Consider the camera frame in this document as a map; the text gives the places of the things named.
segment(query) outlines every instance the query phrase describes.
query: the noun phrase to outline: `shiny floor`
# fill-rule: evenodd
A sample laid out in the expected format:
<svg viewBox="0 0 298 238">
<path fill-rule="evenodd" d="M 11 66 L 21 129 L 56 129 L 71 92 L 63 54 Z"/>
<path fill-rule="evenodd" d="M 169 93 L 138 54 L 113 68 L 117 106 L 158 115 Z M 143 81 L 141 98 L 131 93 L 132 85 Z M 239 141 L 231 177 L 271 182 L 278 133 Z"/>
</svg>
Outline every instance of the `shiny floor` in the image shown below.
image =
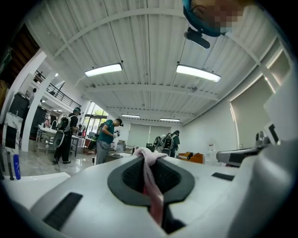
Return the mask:
<svg viewBox="0 0 298 238">
<path fill-rule="evenodd" d="M 21 176 L 35 176 L 66 172 L 70 176 L 73 176 L 75 173 L 92 166 L 92 156 L 93 155 L 77 154 L 75 157 L 75 155 L 72 154 L 69 156 L 69 159 L 71 160 L 70 164 L 65 165 L 63 164 L 62 159 L 60 159 L 58 165 L 53 165 L 53 153 L 48 153 L 48 155 L 46 155 L 45 153 L 39 152 L 39 156 L 37 157 L 35 152 L 29 151 L 28 153 L 22 153 L 20 155 L 20 173 Z M 4 158 L 4 163 L 6 171 L 3 172 L 3 174 L 9 175 L 7 158 Z"/>
</svg>

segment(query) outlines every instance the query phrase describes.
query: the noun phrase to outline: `blue bottle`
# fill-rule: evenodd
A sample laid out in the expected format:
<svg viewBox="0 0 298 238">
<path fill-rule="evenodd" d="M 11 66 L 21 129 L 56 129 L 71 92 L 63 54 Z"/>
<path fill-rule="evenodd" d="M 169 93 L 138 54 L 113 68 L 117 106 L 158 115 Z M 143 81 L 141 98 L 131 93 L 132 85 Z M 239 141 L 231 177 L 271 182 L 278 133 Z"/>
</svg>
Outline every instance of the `blue bottle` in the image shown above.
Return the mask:
<svg viewBox="0 0 298 238">
<path fill-rule="evenodd" d="M 14 173 L 17 180 L 20 180 L 20 163 L 19 163 L 19 155 L 14 155 Z"/>
</svg>

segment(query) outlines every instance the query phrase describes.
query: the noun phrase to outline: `white corrugated ceiling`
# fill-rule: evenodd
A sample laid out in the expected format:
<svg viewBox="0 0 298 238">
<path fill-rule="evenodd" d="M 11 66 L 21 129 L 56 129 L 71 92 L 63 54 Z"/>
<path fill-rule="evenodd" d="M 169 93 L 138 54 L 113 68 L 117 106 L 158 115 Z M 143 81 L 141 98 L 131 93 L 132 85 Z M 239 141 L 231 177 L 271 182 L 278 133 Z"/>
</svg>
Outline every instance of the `white corrugated ceiling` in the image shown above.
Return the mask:
<svg viewBox="0 0 298 238">
<path fill-rule="evenodd" d="M 48 0 L 32 11 L 26 25 L 59 74 L 108 112 L 147 120 L 175 117 L 183 123 L 226 95 L 256 62 L 229 36 L 204 36 L 208 50 L 186 40 L 189 24 L 182 9 L 181 0 Z M 256 7 L 245 10 L 231 35 L 260 60 L 276 37 Z M 85 77 L 92 67 L 122 60 L 121 72 Z M 177 62 L 222 79 L 215 83 L 176 74 Z"/>
</svg>

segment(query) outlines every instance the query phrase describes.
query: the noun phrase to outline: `railing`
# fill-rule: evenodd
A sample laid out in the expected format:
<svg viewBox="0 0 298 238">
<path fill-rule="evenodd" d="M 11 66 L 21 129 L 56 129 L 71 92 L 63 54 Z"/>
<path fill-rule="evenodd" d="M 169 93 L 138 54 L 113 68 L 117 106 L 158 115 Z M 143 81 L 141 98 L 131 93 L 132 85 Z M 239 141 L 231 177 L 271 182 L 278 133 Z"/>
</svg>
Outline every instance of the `railing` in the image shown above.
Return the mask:
<svg viewBox="0 0 298 238">
<path fill-rule="evenodd" d="M 33 79 L 35 83 L 37 83 L 38 85 L 42 85 L 45 79 L 46 78 L 40 72 L 38 71 L 35 72 L 34 79 Z M 81 107 L 80 104 L 78 104 L 77 102 L 73 101 L 71 98 L 66 96 L 64 93 L 60 91 L 60 89 L 56 88 L 51 83 L 47 87 L 47 92 L 73 109 L 75 109 L 76 107 Z"/>
</svg>

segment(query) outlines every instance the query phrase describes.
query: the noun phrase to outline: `white pillar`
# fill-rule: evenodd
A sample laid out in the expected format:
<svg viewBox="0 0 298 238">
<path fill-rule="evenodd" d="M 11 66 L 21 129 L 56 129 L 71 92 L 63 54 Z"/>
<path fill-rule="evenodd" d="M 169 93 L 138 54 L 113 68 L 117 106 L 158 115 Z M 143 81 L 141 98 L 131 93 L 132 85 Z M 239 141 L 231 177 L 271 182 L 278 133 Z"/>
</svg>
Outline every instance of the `white pillar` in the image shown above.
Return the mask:
<svg viewBox="0 0 298 238">
<path fill-rule="evenodd" d="M 18 76 L 15 78 L 3 103 L 0 115 L 0 124 L 4 123 L 5 115 L 13 102 L 14 95 L 19 91 L 25 78 L 28 76 L 29 73 L 35 72 L 46 57 L 47 55 L 41 49 L 37 51 L 37 53 L 28 61 L 28 63 L 26 63 Z"/>
<path fill-rule="evenodd" d="M 45 94 L 46 89 L 48 85 L 51 83 L 53 77 L 55 76 L 56 72 L 51 71 L 50 74 L 46 77 L 46 79 L 43 81 L 41 87 L 39 90 L 36 91 L 34 95 L 34 99 L 32 101 L 32 104 L 29 108 L 28 115 L 26 117 L 24 131 L 23 131 L 23 137 L 22 137 L 22 151 L 28 152 L 28 144 L 29 144 L 29 136 L 30 136 L 30 130 L 33 122 L 33 118 L 37 109 L 37 106 L 39 105 L 39 102 L 42 98 L 42 96 Z"/>
</svg>

